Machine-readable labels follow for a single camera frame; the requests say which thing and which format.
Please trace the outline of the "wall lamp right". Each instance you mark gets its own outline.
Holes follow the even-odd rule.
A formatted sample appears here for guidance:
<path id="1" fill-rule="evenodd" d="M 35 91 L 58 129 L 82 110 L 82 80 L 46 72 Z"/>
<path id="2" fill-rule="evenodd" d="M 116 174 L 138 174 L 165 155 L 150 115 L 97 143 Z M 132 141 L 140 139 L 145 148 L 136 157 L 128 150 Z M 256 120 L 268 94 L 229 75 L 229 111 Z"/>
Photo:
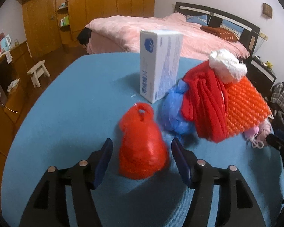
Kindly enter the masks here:
<path id="1" fill-rule="evenodd" d="M 267 19 L 273 18 L 273 9 L 267 3 L 262 4 L 262 15 Z"/>

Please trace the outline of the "white tissue large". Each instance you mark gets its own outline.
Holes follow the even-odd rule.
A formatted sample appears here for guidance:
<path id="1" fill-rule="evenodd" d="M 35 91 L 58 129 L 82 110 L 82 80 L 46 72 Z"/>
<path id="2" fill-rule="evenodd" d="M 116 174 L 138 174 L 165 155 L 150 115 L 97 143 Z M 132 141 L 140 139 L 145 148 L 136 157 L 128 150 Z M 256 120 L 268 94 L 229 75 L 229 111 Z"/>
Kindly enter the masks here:
<path id="1" fill-rule="evenodd" d="M 247 74 L 247 67 L 227 49 L 209 54 L 209 67 L 224 84 L 236 84 Z"/>

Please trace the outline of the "bed with pink duvet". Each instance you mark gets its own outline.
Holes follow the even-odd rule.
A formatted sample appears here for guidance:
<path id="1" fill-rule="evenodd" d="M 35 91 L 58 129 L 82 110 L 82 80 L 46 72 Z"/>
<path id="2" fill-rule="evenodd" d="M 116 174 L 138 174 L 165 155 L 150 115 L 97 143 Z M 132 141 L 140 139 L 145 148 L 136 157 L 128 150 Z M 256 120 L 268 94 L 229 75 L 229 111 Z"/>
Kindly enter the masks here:
<path id="1" fill-rule="evenodd" d="M 185 58 L 207 60 L 211 52 L 226 49 L 238 59 L 254 52 L 260 28 L 228 12 L 177 2 L 166 17 L 113 15 L 93 19 L 77 35 L 88 54 L 151 53 L 175 47 Z"/>

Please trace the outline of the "red knitted glove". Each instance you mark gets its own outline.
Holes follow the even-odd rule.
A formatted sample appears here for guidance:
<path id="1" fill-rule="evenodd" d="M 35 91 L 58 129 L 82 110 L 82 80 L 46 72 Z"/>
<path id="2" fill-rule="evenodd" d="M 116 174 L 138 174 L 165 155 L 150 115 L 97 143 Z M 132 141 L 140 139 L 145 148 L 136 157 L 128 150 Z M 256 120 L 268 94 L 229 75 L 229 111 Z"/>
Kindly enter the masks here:
<path id="1" fill-rule="evenodd" d="M 188 85 L 181 107 L 184 119 L 194 123 L 200 138 L 215 143 L 226 139 L 228 93 L 209 61 L 190 69 L 183 81 Z"/>

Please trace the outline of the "blue pillow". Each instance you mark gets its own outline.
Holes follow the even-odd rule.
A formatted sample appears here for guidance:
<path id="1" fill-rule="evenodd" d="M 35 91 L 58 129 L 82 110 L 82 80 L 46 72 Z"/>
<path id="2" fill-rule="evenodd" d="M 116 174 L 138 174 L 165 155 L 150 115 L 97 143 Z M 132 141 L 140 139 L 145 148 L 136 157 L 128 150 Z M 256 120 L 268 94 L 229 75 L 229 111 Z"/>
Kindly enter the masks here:
<path id="1" fill-rule="evenodd" d="M 197 16 L 187 15 L 186 22 L 199 24 L 201 26 L 207 26 L 208 25 L 206 14 L 197 15 Z"/>
<path id="2" fill-rule="evenodd" d="M 226 19 L 222 20 L 220 27 L 234 33 L 238 38 L 241 37 L 241 34 L 244 31 L 243 27 L 236 25 L 233 22 L 227 21 Z"/>

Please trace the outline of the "white small stool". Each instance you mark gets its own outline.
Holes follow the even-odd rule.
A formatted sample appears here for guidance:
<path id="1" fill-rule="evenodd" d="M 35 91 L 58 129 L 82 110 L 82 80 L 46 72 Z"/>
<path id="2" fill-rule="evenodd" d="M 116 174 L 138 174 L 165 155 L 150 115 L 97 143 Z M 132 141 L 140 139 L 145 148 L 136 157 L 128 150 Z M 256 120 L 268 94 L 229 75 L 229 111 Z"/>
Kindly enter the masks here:
<path id="1" fill-rule="evenodd" d="M 36 87 L 40 87 L 40 82 L 39 82 L 39 78 L 42 75 L 45 75 L 47 77 L 50 77 L 50 73 L 47 70 L 46 66 L 45 66 L 45 60 L 39 61 L 38 63 L 36 63 L 28 72 L 27 75 L 31 78 L 32 84 L 33 86 Z"/>

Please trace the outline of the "blue table cloth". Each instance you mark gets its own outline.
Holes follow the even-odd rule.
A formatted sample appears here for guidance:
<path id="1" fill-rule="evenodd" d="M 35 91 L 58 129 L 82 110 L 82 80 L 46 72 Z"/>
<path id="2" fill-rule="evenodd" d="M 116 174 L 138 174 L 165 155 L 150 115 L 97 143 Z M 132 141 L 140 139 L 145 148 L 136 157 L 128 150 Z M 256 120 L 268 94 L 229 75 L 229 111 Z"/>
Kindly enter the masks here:
<path id="1" fill-rule="evenodd" d="M 107 138 L 113 155 L 102 184 L 92 191 L 103 226 L 182 226 L 193 196 L 182 182 L 170 153 L 168 170 L 145 180 L 118 174 L 121 117 L 139 94 L 137 53 L 82 56 L 42 93 L 23 121 L 9 150 L 1 186 L 2 215 L 18 226 L 27 202 L 49 166 L 74 166 Z M 284 197 L 280 153 L 271 147 L 254 149 L 243 135 L 219 144 L 192 138 L 186 145 L 212 166 L 235 165 L 247 181 L 265 219 L 273 226 Z"/>

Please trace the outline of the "blue pillow left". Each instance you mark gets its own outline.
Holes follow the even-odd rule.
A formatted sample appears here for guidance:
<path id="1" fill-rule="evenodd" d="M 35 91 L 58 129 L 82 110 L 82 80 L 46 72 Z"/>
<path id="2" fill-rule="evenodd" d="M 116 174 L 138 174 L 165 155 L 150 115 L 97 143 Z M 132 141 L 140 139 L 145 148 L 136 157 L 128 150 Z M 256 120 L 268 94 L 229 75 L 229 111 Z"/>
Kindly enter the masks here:
<path id="1" fill-rule="evenodd" d="M 199 24 L 201 26 L 207 26 L 208 25 L 206 14 L 197 15 L 197 16 L 187 15 L 186 22 Z"/>

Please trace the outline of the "red plastic bag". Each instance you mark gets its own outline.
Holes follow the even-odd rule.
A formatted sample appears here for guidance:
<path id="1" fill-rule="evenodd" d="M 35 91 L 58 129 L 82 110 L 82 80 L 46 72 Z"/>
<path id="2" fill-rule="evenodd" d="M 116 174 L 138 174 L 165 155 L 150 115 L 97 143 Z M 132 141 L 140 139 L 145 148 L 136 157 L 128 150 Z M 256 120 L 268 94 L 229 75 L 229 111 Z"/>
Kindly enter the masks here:
<path id="1" fill-rule="evenodd" d="M 140 180 L 169 165 L 169 151 L 148 103 L 135 103 L 120 119 L 119 174 Z"/>

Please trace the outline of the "yellow plush toy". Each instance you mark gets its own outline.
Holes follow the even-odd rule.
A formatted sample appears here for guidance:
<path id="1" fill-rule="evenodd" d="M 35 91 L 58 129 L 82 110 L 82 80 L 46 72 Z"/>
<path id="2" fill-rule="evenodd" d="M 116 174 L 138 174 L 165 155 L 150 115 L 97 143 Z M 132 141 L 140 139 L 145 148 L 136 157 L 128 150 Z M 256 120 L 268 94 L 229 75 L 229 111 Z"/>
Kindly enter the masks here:
<path id="1" fill-rule="evenodd" d="M 267 67 L 268 69 L 272 70 L 273 64 L 272 64 L 271 62 L 266 61 L 265 65 L 266 65 L 266 67 Z"/>

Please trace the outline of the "white blue paper box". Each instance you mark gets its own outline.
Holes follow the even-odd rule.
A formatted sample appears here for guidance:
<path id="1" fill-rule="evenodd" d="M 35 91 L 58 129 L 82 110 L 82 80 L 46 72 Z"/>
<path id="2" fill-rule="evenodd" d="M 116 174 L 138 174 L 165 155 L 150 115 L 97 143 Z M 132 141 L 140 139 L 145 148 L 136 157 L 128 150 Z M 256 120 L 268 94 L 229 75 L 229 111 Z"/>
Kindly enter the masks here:
<path id="1" fill-rule="evenodd" d="M 176 83 L 184 35 L 173 30 L 140 32 L 140 95 L 162 99 Z"/>

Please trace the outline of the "blue plastic bag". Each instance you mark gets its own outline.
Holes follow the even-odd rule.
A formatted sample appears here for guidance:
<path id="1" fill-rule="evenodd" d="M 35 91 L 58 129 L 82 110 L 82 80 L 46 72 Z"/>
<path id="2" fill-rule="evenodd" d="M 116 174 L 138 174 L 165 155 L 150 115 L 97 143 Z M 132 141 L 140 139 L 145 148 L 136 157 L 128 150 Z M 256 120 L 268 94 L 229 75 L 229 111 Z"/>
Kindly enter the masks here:
<path id="1" fill-rule="evenodd" d="M 161 127 L 167 132 L 174 133 L 180 137 L 196 132 L 194 123 L 184 119 L 181 113 L 184 94 L 188 89 L 188 84 L 180 79 L 177 84 L 168 91 L 159 108 L 158 119 Z"/>

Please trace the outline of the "brown dotted pillow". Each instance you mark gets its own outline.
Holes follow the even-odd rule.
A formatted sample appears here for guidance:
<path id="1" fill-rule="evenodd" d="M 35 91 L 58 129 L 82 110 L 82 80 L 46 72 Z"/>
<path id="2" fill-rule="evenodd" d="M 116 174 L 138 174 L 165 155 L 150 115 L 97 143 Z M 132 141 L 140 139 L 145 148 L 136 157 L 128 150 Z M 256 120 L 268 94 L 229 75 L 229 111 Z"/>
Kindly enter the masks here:
<path id="1" fill-rule="evenodd" d="M 239 40 L 238 37 L 233 32 L 227 29 L 221 28 L 221 27 L 213 28 L 213 27 L 208 27 L 208 26 L 201 26 L 200 30 L 213 34 L 228 42 L 235 43 Z"/>

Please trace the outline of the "orange foam net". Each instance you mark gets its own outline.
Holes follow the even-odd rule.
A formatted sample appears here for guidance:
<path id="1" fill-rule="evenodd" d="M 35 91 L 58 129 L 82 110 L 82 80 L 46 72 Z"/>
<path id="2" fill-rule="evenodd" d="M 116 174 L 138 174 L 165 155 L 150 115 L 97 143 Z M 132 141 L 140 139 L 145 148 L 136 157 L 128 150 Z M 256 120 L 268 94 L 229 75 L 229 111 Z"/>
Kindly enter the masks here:
<path id="1" fill-rule="evenodd" d="M 266 101 L 247 77 L 236 84 L 226 84 L 225 88 L 228 93 L 228 137 L 258 126 L 271 114 Z"/>

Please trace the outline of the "blue pillow right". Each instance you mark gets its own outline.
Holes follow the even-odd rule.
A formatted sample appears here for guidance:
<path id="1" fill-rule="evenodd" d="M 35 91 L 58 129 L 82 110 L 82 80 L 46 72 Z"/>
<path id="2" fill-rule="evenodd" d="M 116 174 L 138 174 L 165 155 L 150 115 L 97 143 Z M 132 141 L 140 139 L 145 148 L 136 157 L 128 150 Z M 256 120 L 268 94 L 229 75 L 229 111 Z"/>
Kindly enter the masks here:
<path id="1" fill-rule="evenodd" d="M 222 20 L 220 27 L 234 33 L 238 38 L 241 37 L 241 34 L 244 31 L 243 27 L 236 25 L 233 22 L 227 21 L 226 19 Z"/>

